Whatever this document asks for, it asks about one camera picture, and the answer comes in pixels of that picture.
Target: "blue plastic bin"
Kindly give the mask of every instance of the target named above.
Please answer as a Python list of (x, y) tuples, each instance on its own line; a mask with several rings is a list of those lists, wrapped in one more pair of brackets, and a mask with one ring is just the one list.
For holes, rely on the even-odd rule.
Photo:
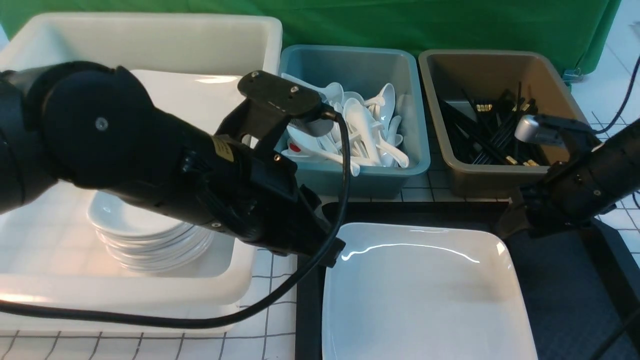
[[(355, 91), (365, 99), (374, 97), (386, 83), (396, 89), (396, 114), (402, 116), (400, 149), (410, 160), (408, 168), (361, 167), (352, 178), (351, 196), (393, 199), (411, 176), (425, 173), (431, 164), (427, 125), (424, 118), (420, 77), (415, 58), (393, 49), (324, 45), (294, 45), (280, 57), (280, 73), (286, 72), (315, 86), (338, 82), (344, 91)], [(278, 151), (286, 146), (285, 138)], [(298, 163), (298, 184), (320, 195), (338, 195), (342, 167), (338, 163)]]

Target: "black mat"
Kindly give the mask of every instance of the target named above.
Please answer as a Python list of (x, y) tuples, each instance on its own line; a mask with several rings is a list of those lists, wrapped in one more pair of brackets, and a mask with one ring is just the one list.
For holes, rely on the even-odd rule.
[[(504, 203), (352, 203), (346, 222), (375, 222), (476, 229), (492, 232)], [(330, 220), (336, 204), (323, 208)], [(639, 304), (640, 270), (617, 231), (557, 234), (507, 241), (527, 307), (540, 360), (587, 359)], [(321, 360), (321, 304), (324, 271), (298, 285), (296, 359)], [(640, 359), (635, 326), (603, 360)]]

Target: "brown plastic bin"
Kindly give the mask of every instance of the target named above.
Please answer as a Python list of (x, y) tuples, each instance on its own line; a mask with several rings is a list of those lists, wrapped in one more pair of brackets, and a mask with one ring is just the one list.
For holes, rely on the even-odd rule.
[[(475, 99), (498, 99), (506, 88), (517, 94), (518, 82), (521, 81), (522, 96), (526, 99), (535, 98), (540, 113), (587, 123), (569, 89), (549, 60), (540, 54), (521, 51), (429, 50), (420, 54), (418, 63), (429, 106), (429, 111), (425, 111), (427, 121), (430, 114), (442, 157), (449, 168), (451, 191), (455, 195), (506, 197), (510, 189), (539, 179), (547, 172), (548, 167), (471, 165), (458, 160), (451, 149), (436, 94), (459, 110), (472, 115), (473, 111), (461, 89)], [(564, 148), (543, 146), (542, 150), (551, 164), (569, 158)]]

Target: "yellow label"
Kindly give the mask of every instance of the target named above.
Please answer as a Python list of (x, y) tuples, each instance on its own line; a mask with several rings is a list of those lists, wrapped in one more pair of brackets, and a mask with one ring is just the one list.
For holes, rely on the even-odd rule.
[(227, 144), (226, 142), (218, 138), (215, 138), (213, 136), (211, 137), (211, 139), (213, 140), (213, 146), (216, 149), (216, 154), (218, 154), (219, 157), (225, 160), (234, 162), (234, 153), (231, 151), (231, 146), (229, 146), (229, 144)]

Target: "white tiled surface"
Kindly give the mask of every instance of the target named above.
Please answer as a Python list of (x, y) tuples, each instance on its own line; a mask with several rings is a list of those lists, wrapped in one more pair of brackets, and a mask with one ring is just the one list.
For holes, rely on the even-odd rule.
[[(0, 48), (5, 39), (0, 33)], [(583, 83), (573, 86), (573, 95), (594, 127), (606, 124), (620, 106), (630, 78), (630, 71), (640, 54), (640, 0), (622, 0), (607, 46), (596, 71)], [(621, 125), (609, 131), (611, 136), (640, 117), (640, 88), (623, 112)], [(429, 129), (432, 151), (428, 174), (411, 179), (393, 201), (454, 201), (447, 189), (445, 165), (433, 132)], [(354, 199), (371, 201), (372, 199)], [(496, 201), (497, 199), (466, 199)], [(622, 238), (640, 263), (640, 209), (631, 198), (622, 200), (619, 209), (602, 216), (602, 220), (620, 230)], [(71, 269), (77, 264), (68, 264)], [(258, 251), (249, 292), (241, 300), (246, 307), (276, 288), (295, 270), (295, 259), (274, 257)], [(275, 305), (254, 318), (237, 324), (231, 331), (215, 338), (192, 334), (182, 336), (144, 336), (138, 334), (87, 333), (0, 333), (0, 360), (98, 360), (98, 359), (222, 359), (222, 360), (294, 360), (295, 289)]]

